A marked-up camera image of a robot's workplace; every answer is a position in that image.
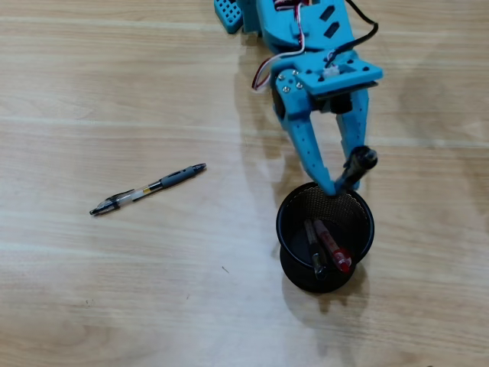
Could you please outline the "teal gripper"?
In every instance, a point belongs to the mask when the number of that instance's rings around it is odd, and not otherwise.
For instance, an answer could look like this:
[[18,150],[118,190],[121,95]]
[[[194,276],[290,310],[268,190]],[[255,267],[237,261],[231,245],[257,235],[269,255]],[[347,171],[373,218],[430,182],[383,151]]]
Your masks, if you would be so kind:
[[[274,111],[299,155],[304,171],[327,195],[356,190],[370,170],[370,148],[364,144],[369,97],[366,62],[353,51],[304,53],[272,67],[270,88]],[[342,175],[334,181],[322,161],[310,115],[336,114],[346,158]]]

